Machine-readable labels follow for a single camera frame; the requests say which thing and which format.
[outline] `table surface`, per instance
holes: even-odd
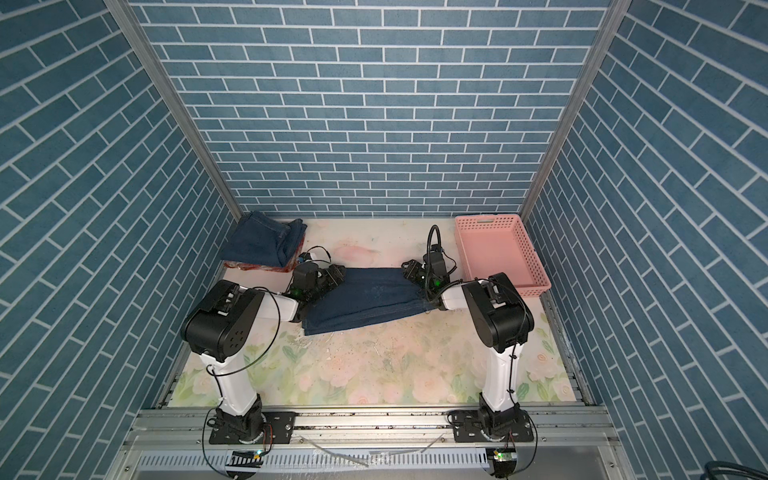
[[[458,262],[453,219],[312,219],[306,248],[322,245],[347,267],[400,267],[424,255],[429,228],[442,234],[445,252]],[[462,265],[451,275],[462,277]],[[290,273],[227,269],[242,286],[285,289]],[[520,358],[516,391],[522,402],[572,402],[568,374],[538,298],[526,298],[535,318]],[[273,325],[254,326],[244,347],[247,361],[261,354]],[[466,310],[433,310],[406,319],[344,332],[304,336],[283,323],[264,360],[248,370],[265,405],[427,405],[473,403],[485,381],[487,348]],[[170,407],[215,406],[218,394],[199,358],[187,360]]]

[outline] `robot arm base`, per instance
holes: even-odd
[[[266,421],[261,406],[261,396],[257,396],[256,401],[243,415],[231,415],[217,408],[216,416],[208,420],[208,425],[218,429],[216,436],[224,437],[228,440],[227,444],[258,442],[264,435]]]
[[[515,403],[510,409],[494,412],[488,403],[480,395],[480,409],[478,417],[482,425],[482,431],[491,438],[500,439],[512,433],[516,442],[532,442],[533,430],[528,421],[528,413]]]

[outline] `aluminum frame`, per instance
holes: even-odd
[[[476,406],[274,406],[264,410],[296,413],[291,443],[273,447],[279,452],[305,452],[312,448],[306,439],[339,453],[359,452],[360,449],[423,449],[430,444],[430,452],[440,453],[441,449],[443,452],[447,452],[445,449],[476,452],[476,449],[500,445],[487,439],[474,443],[453,441],[447,413],[453,409],[473,409]],[[623,449],[605,407],[569,402],[527,404],[524,408],[537,426],[540,449],[598,447],[609,480],[630,480],[634,477],[624,461]],[[137,471],[142,455],[179,451],[198,454],[207,412],[205,408],[141,410],[107,478],[130,479]],[[517,442],[516,445],[522,451],[529,451],[534,442]],[[232,445],[208,445],[206,442],[209,456],[232,449]],[[178,465],[179,471],[186,468],[185,465]]]
[[[590,390],[584,371],[579,366],[578,357],[576,357],[576,352],[568,338],[568,333],[565,331],[563,318],[560,316],[558,307],[554,304],[552,294],[548,291],[544,292],[539,296],[539,299],[541,300],[541,305],[544,306],[544,312],[547,314],[554,343],[558,347],[560,358],[563,359],[565,371],[576,378],[578,389],[581,392],[581,399],[584,403],[586,405],[595,405],[594,394]]]
[[[576,85],[574,85],[571,96],[568,98],[568,103],[563,109],[558,126],[552,134],[547,150],[541,159],[541,164],[539,164],[538,170],[536,170],[531,181],[531,186],[528,188],[528,194],[525,196],[520,207],[520,218],[523,219],[523,222],[531,215],[536,205],[536,200],[538,200],[538,196],[541,194],[541,190],[544,188],[550,172],[552,172],[554,163],[558,161],[558,155],[563,149],[565,139],[571,131],[579,110],[581,110],[592,82],[598,76],[600,65],[602,65],[608,52],[608,47],[611,46],[611,42],[616,36],[621,21],[624,20],[624,14],[627,13],[630,3],[631,0],[613,0],[605,12],[605,17],[594,39],[594,44],[590,48],[586,60],[584,60],[584,66],[581,68]]]
[[[240,204],[237,203],[237,199],[235,199],[227,181],[221,175],[214,156],[208,149],[200,130],[197,129],[197,125],[192,120],[187,108],[184,106],[179,92],[170,80],[160,57],[157,56],[157,52],[152,47],[147,33],[139,24],[138,18],[136,18],[136,14],[128,4],[128,1],[104,0],[104,3],[123,32],[123,35],[125,35],[125,39],[128,40],[128,44],[134,49],[134,53],[152,80],[152,84],[157,89],[157,92],[163,98],[170,114],[176,119],[181,132],[190,142],[190,145],[197,154],[198,160],[200,160],[214,186],[219,191],[221,198],[224,200],[227,208],[229,208],[235,221],[240,220],[243,216],[243,209],[240,208]]]

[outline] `metal rail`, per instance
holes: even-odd
[[[552,139],[549,141],[544,157],[541,159],[541,164],[538,166],[538,170],[533,177],[531,187],[528,189],[528,195],[525,196],[525,200],[523,200],[523,204],[520,207],[520,218],[524,222],[531,215],[536,200],[538,200],[538,196],[541,194],[541,189],[544,188],[547,177],[549,177],[554,163],[558,160],[558,155],[563,148],[565,139],[571,131],[571,127],[576,120],[578,111],[581,110],[587,93],[589,93],[589,87],[592,86],[594,78],[598,76],[600,65],[602,65],[605,59],[608,47],[611,46],[611,42],[616,36],[616,32],[621,21],[624,19],[624,14],[629,9],[630,3],[631,0],[613,0],[611,6],[605,12],[605,18],[603,18],[598,34],[594,39],[594,44],[589,49],[584,65],[581,67],[581,74],[576,80],[576,85],[571,92],[571,96],[568,98],[568,103],[565,105],[560,122],[552,134]]]
[[[461,406],[443,407],[346,407],[286,408],[296,412],[289,445],[276,449],[305,448],[301,437],[330,448],[418,448],[443,435],[442,446],[490,446],[497,442],[456,444],[446,413]],[[602,406],[525,406],[538,428],[539,448],[547,446],[613,446],[618,437],[607,410]],[[265,411],[280,411],[267,408]],[[207,409],[142,410],[125,445],[141,450],[198,450]],[[532,446],[533,442],[519,442]],[[228,449],[211,445],[206,449]]]
[[[138,18],[134,14],[133,9],[128,4],[127,0],[104,0],[109,12],[112,14],[115,22],[117,22],[120,30],[125,35],[126,40],[134,49],[134,53],[138,57],[144,70],[152,80],[152,84],[160,93],[160,96],[165,102],[165,106],[168,107],[170,114],[176,119],[176,123],[179,124],[181,132],[185,138],[190,142],[190,145],[197,154],[197,158],[203,165],[203,168],[208,173],[214,186],[221,194],[221,198],[224,203],[230,209],[232,216],[235,220],[240,220],[243,216],[243,211],[240,208],[240,204],[237,203],[235,196],[232,194],[227,181],[221,175],[219,167],[216,165],[214,156],[208,150],[208,146],[197,129],[192,117],[190,116],[187,108],[184,106],[184,101],[181,100],[181,96],[176,91],[176,87],[171,82],[168,73],[163,67],[163,63],[157,56],[157,52],[152,48],[152,44],[149,41],[144,29],[139,25]]]
[[[549,326],[552,330],[552,336],[554,337],[554,343],[560,351],[560,357],[563,359],[565,371],[576,378],[576,383],[581,393],[581,399],[584,403],[587,405],[594,405],[594,395],[590,390],[589,383],[587,383],[587,377],[584,376],[584,371],[578,364],[578,357],[576,357],[573,344],[568,338],[568,332],[565,331],[563,318],[560,316],[558,308],[554,304],[552,293],[549,291],[544,292],[539,299],[541,300],[541,305],[544,307],[544,312],[547,314]]]

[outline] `black cable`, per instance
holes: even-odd
[[[277,328],[275,329],[275,335],[272,337],[272,341],[270,342],[270,344],[268,346],[266,346],[266,350],[264,350],[261,353],[261,355],[259,355],[258,358],[256,358],[254,361],[252,361],[248,365],[246,365],[246,366],[244,366],[242,368],[239,368],[239,369],[237,369],[237,370],[235,370],[233,372],[227,372],[227,373],[213,373],[213,372],[209,372],[208,371],[208,367],[206,367],[205,371],[208,372],[208,375],[210,375],[210,376],[212,376],[214,378],[220,377],[220,376],[234,375],[235,373],[240,373],[243,370],[245,370],[247,368],[250,368],[251,366],[256,365],[266,355],[266,353],[270,351],[270,348],[272,348],[272,345],[275,343],[275,340],[277,340],[277,334],[280,332],[280,321],[281,321],[281,318],[280,318],[280,305],[277,303],[277,299],[275,298],[275,294],[272,293],[271,291],[269,291],[267,288],[258,286],[258,287],[256,287],[256,290],[259,290],[259,291],[262,291],[262,292],[267,292],[272,297],[272,301],[275,303],[275,308],[277,308]]]
[[[715,475],[731,475],[734,477],[753,478],[754,480],[768,480],[768,473],[761,472],[751,467],[731,462],[713,460],[704,465],[702,480],[717,480]]]
[[[331,254],[330,254],[330,252],[329,252],[328,250],[326,250],[326,248],[325,248],[325,247],[323,247],[322,245],[315,245],[314,247],[310,247],[310,248],[308,248],[308,249],[306,249],[306,250],[304,250],[304,251],[305,251],[305,252],[309,252],[310,250],[312,250],[312,249],[315,249],[315,248],[322,248],[323,250],[325,250],[325,252],[326,252],[326,255],[328,255],[328,260],[331,260]]]
[[[435,296],[433,297],[433,299],[438,299],[438,298],[440,298],[440,296],[441,296],[443,293],[445,293],[445,291],[446,291],[447,289],[451,288],[452,286],[461,285],[462,283],[464,283],[464,280],[462,280],[462,279],[453,280],[451,283],[448,283],[448,284],[447,284],[447,285],[445,285],[443,288],[441,288],[440,290],[438,290],[438,291],[437,291],[437,294],[435,294]]]
[[[518,344],[514,344],[512,346],[512,354],[509,356],[509,388],[507,389],[507,393],[509,394],[509,399],[512,401],[512,403],[515,403],[515,399],[512,398],[512,393],[515,391],[512,389],[512,362],[515,361],[517,358],[515,356],[515,349],[518,348]]]
[[[517,446],[515,445],[515,437],[513,437],[513,436],[512,436],[512,430],[510,430],[510,431],[509,431],[509,433],[507,433],[507,441],[504,443],[504,448],[505,448],[505,449],[508,449],[508,448],[509,448],[509,441],[510,441],[510,440],[512,440],[512,448],[513,448],[515,451],[517,451],[517,449],[518,449],[518,448],[517,448]]]
[[[264,457],[267,453],[272,452],[272,447],[275,445],[275,442],[272,440],[272,435],[274,435],[274,432],[272,431],[272,425],[269,425],[268,423],[264,423],[264,435],[266,440],[266,428],[267,426],[270,427],[270,447],[267,450],[264,450],[262,452],[261,456]]]
[[[442,251],[442,254],[448,257],[448,254],[445,252],[445,250]],[[451,268],[448,271],[448,275],[450,275],[451,273],[454,273],[456,271],[456,269],[458,268],[458,263],[456,263],[456,260],[453,260],[451,257],[448,257],[448,260],[451,260],[453,262],[453,268]]]
[[[528,470],[528,467],[530,467],[533,461],[536,459],[536,452],[538,451],[538,429],[536,429],[536,424],[533,423],[533,419],[531,418],[531,415],[528,412],[525,412],[525,416],[528,417],[528,421],[531,423],[531,426],[533,427],[534,432],[536,432],[536,443],[533,445],[533,456],[531,457],[531,460],[528,461],[528,464],[522,470],[516,471],[515,473],[513,473],[513,475],[517,475],[520,472],[524,472],[525,470]]]
[[[432,234],[437,231],[437,244],[438,248],[442,249],[442,241],[440,239],[440,228],[437,225],[432,225],[427,235],[427,254],[424,259],[424,294],[427,297],[428,302],[432,302],[429,295],[429,271],[432,269],[432,258],[429,253],[432,251]]]
[[[208,410],[208,412],[205,414],[205,419],[203,420],[203,431],[200,434],[201,435],[200,447],[203,449],[203,460],[205,460],[205,463],[210,467],[210,469],[213,470],[214,472],[216,472],[217,474],[219,474],[219,475],[221,475],[223,477],[227,477],[230,480],[232,480],[232,477],[230,477],[228,474],[223,473],[221,470],[219,470],[218,468],[215,468],[213,465],[211,465],[210,461],[208,460],[208,456],[205,454],[205,426],[208,424],[208,416],[210,415],[210,413],[213,410],[218,409],[219,407],[221,407],[221,404],[224,403],[224,394],[221,391],[221,384],[219,383],[219,379],[216,378],[217,377],[216,375],[214,375],[214,374],[212,374],[210,372],[208,372],[208,374],[209,375],[213,375],[214,380],[216,380],[216,387],[219,389],[219,398],[220,398],[220,400],[219,400],[219,405],[217,405],[217,406],[213,407],[212,409]]]

